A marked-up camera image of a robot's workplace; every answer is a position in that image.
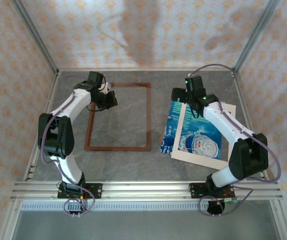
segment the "cable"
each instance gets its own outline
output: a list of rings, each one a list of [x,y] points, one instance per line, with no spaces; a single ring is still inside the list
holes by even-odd
[[[191,110],[191,114],[193,115],[193,117],[195,119],[199,118],[199,113],[198,112],[197,112],[197,117],[196,117],[195,114],[194,114],[194,111],[193,111],[193,109],[191,107],[190,107],[190,110]]]
[[[73,76],[73,75],[70,75],[70,76],[66,76],[64,77],[62,80],[68,78],[68,77],[79,77],[79,76]],[[92,208],[93,206],[95,205],[95,196],[91,193],[91,191],[89,191],[88,189],[82,187],[82,186],[79,186],[77,185],[76,183],[74,183],[63,171],[61,165],[60,165],[60,161],[59,161],[59,158],[57,157],[56,160],[50,160],[50,161],[46,161],[45,159],[45,142],[46,142],[46,137],[47,137],[47,132],[50,128],[50,125],[52,124],[52,122],[55,120],[55,118],[63,112],[63,110],[65,110],[67,107],[70,106],[70,104],[75,100],[76,98],[76,92],[75,90],[72,91],[72,96],[71,96],[71,99],[69,100],[69,102],[64,105],[58,112],[56,112],[52,118],[49,120],[49,122],[47,123],[45,129],[44,129],[44,132],[42,134],[42,140],[41,140],[41,147],[40,147],[40,152],[41,152],[41,160],[44,164],[50,164],[50,163],[57,163],[57,167],[58,167],[58,170],[60,172],[60,174],[66,178],[72,185],[74,185],[75,187],[79,188],[80,190],[83,190],[85,192],[87,192],[93,199],[92,201],[92,204],[91,206],[87,209],[86,206],[84,206],[78,199],[76,198],[73,198],[73,199],[68,199],[64,205],[63,205],[63,211],[67,214],[67,215],[70,215],[72,217],[75,216],[75,214],[71,214],[69,213],[67,210],[66,210],[66,205],[70,202],[70,201],[74,201],[74,202],[78,202],[80,204],[80,206],[84,209],[84,211],[82,213],[79,213],[79,217],[88,213]]]
[[[222,101],[221,101],[221,98],[222,98],[222,94],[223,92],[225,91],[226,87],[231,84],[234,79],[236,78],[236,72],[233,68],[231,67],[228,67],[226,65],[223,65],[223,64],[219,64],[219,63],[212,63],[212,64],[207,64],[207,65],[204,65],[202,67],[199,67],[197,70],[193,71],[192,73],[188,74],[188,77],[191,77],[193,76],[195,73],[197,73],[198,71],[200,71],[201,69],[204,69],[204,68],[207,68],[207,67],[210,67],[210,66],[219,66],[219,67],[223,67],[223,68],[226,68],[228,70],[230,70],[232,72],[232,79],[230,81],[228,81],[224,86],[223,88],[221,89],[220,93],[219,93],[219,97],[218,97],[218,103],[219,103],[219,108],[220,108],[220,111],[221,113],[224,115],[224,117],[234,126],[236,127],[241,133],[243,133],[244,135],[246,135],[248,138],[250,138],[251,140],[253,140],[254,142],[258,143],[260,146],[262,146],[264,149],[267,150],[268,153],[271,154],[271,156],[273,157],[276,165],[277,165],[277,176],[275,179],[273,180],[262,180],[262,179],[258,179],[256,177],[247,177],[246,179],[251,179],[251,180],[256,180],[256,181],[259,181],[259,182],[262,182],[262,183],[276,183],[279,179],[280,179],[280,176],[281,176],[281,166],[280,166],[280,162],[277,158],[277,156],[275,155],[275,153],[267,146],[265,145],[263,142],[261,142],[260,140],[256,139],[255,137],[253,137],[252,135],[250,135],[249,133],[243,131],[243,129],[241,127],[239,127],[225,112],[224,112],[224,109],[223,109],[223,106],[222,106]],[[236,183],[239,183],[240,181],[242,180],[238,180],[238,181],[235,181],[233,183],[231,183],[231,185],[233,184],[236,184]],[[198,208],[198,211],[202,214],[202,215],[205,215],[205,216],[209,216],[209,217],[219,217],[219,216],[225,216],[225,215],[228,215],[228,214],[231,214],[233,213],[234,211],[236,211],[240,205],[249,197],[249,195],[254,191],[252,188],[248,188],[248,187],[240,187],[240,186],[234,186],[235,188],[237,189],[242,189],[242,190],[250,190],[250,192],[241,200],[240,203],[237,204],[236,207],[234,207],[231,211],[227,212],[227,213],[222,213],[222,214],[207,214],[205,212],[203,212],[201,210],[201,206],[200,206],[200,203],[203,199],[205,198],[212,198],[212,199],[215,199],[217,201],[217,203],[220,204],[221,206],[221,209],[223,209],[223,206],[222,204],[220,203],[220,201],[214,197],[214,196],[203,196],[202,198],[199,199],[198,201],[198,205],[197,205],[197,208]]]
[[[244,203],[244,201],[250,196],[250,194],[252,194],[252,192],[254,191],[252,188],[249,188],[249,187],[241,187],[241,186],[234,186],[235,188],[237,189],[242,189],[242,190],[249,190],[248,194],[232,209],[230,210],[229,212],[225,212],[225,213],[221,213],[221,214],[207,214],[205,212],[203,212],[201,210],[201,201],[203,199],[208,199],[208,198],[211,198],[211,199],[215,199],[217,203],[219,203],[220,207],[221,207],[221,210],[224,211],[224,208],[223,208],[223,205],[222,203],[218,200],[218,198],[214,197],[214,196],[203,196],[202,198],[199,199],[198,201],[198,204],[197,204],[197,209],[199,211],[199,213],[201,213],[202,215],[204,216],[207,216],[207,217],[220,217],[220,216],[226,216],[228,214],[232,214],[234,211],[236,211],[240,206],[241,204]]]
[[[197,73],[198,71],[200,71],[201,69],[204,69],[204,68],[207,68],[207,67],[210,67],[210,66],[220,66],[220,67],[223,67],[223,68],[226,68],[228,70],[230,70],[232,73],[233,73],[233,76],[232,76],[232,79],[230,81],[228,81],[224,86],[223,88],[221,89],[220,93],[219,93],[219,97],[218,97],[218,103],[219,103],[219,108],[220,108],[220,111],[222,112],[222,114],[224,115],[224,117],[234,126],[236,127],[241,133],[243,133],[244,135],[246,135],[248,138],[250,138],[251,140],[253,140],[254,142],[258,143],[260,146],[262,146],[264,149],[267,150],[268,153],[270,153],[270,155],[273,157],[276,165],[277,165],[277,176],[275,179],[273,180],[262,180],[262,179],[258,179],[258,178],[255,178],[255,177],[247,177],[247,179],[252,179],[252,180],[257,180],[259,182],[262,182],[262,183],[276,183],[279,179],[280,179],[280,176],[281,176],[281,166],[280,166],[280,162],[277,158],[277,156],[274,154],[274,152],[267,146],[265,145],[263,142],[259,141],[258,139],[254,138],[252,135],[250,135],[249,133],[243,131],[243,129],[241,127],[239,127],[225,112],[224,112],[224,109],[223,109],[223,106],[222,106],[222,101],[221,101],[221,98],[222,98],[222,94],[223,92],[225,91],[226,87],[236,78],[236,72],[234,69],[226,66],[226,65],[223,65],[223,64],[219,64],[219,63],[212,63],[212,64],[207,64],[207,65],[204,65],[202,67],[199,67],[197,70],[193,71],[191,74],[188,74],[188,77],[190,76],[193,76],[195,73]]]
[[[61,84],[66,88],[68,89],[69,91],[72,90],[71,87],[67,86],[66,83],[65,83],[65,80],[68,79],[68,78],[79,78],[79,79],[83,79],[85,81],[87,81],[88,79],[83,77],[83,76],[77,76],[77,75],[68,75],[68,76],[65,76],[62,80],[61,80]]]
[[[103,75],[103,79],[104,79],[104,86],[103,86],[103,88],[102,88],[102,89],[98,89],[99,91],[104,90],[104,89],[105,89],[105,87],[106,87],[107,81],[106,81],[106,77],[105,77],[104,75]]]
[[[87,105],[86,108],[89,112],[102,112],[103,110],[106,110],[107,108],[104,107],[104,108],[100,108],[100,109],[97,109],[97,110],[92,110],[92,109],[89,109],[89,106],[90,105]]]

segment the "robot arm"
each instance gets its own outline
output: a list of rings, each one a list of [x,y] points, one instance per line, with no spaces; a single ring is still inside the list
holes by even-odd
[[[72,154],[75,145],[72,123],[90,103],[95,103],[99,110],[118,105],[115,93],[110,91],[110,83],[106,80],[103,83],[103,79],[101,73],[91,71],[88,80],[77,84],[73,93],[61,106],[50,114],[42,113],[39,117],[38,147],[41,149],[46,125],[56,113],[60,112],[47,130],[43,150],[45,155],[55,160],[56,166],[61,168],[65,176],[79,186],[84,185],[86,181]],[[63,190],[74,197],[82,195],[82,191],[71,184],[65,176],[62,175]]]
[[[171,99],[187,103],[198,116],[210,121],[233,146],[228,166],[207,177],[207,194],[212,196],[229,184],[266,170],[268,168],[267,150],[247,135],[265,145],[267,145],[267,138],[262,133],[254,134],[225,109],[221,111],[218,98],[214,94],[206,94],[201,76],[187,77],[185,83],[186,89],[172,90]]]

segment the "gray marble surface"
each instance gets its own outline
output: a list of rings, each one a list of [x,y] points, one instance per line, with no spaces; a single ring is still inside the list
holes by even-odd
[[[108,82],[151,83],[151,140],[150,152],[85,151],[89,111],[84,109],[73,123],[75,147],[73,154],[87,181],[204,181],[216,172],[203,167],[172,159],[160,153],[158,143],[164,133],[173,88],[185,88],[187,71],[107,71],[102,72]],[[52,109],[60,106],[71,93],[79,77],[88,72],[63,72],[55,94]],[[228,71],[202,71],[208,94],[219,95],[224,84],[231,79]],[[146,144],[146,89],[143,87],[115,87],[118,106],[95,114],[92,146],[138,146]],[[236,105],[236,118],[245,125],[235,85],[228,86],[222,96],[228,104]],[[222,143],[222,156],[227,156],[228,143]],[[55,164],[37,162],[33,176],[36,181],[60,181]]]

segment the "enclosure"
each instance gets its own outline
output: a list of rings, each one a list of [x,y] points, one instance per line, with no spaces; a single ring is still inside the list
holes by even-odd
[[[253,192],[220,217],[198,212],[189,184],[227,166],[228,141],[218,138],[214,164],[161,148],[172,89],[208,64],[230,69],[198,72],[207,94],[263,133],[281,165],[277,183],[236,183]],[[104,75],[118,105],[90,104],[72,123],[76,164],[102,184],[78,219],[63,211],[61,174],[43,164],[37,132],[40,114],[90,71]],[[277,175],[269,156],[254,177]],[[224,213],[249,190],[234,192]],[[287,0],[0,0],[0,239],[65,238],[287,239]]]

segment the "wall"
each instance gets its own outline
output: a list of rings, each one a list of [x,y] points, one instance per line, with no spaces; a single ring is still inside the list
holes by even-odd
[[[241,70],[241,87],[253,126],[268,137],[281,166],[287,204],[287,0],[281,0]],[[276,165],[271,170],[276,174]]]
[[[53,80],[10,0],[0,0],[0,226],[22,181]]]
[[[233,66],[268,0],[23,0],[58,68]]]

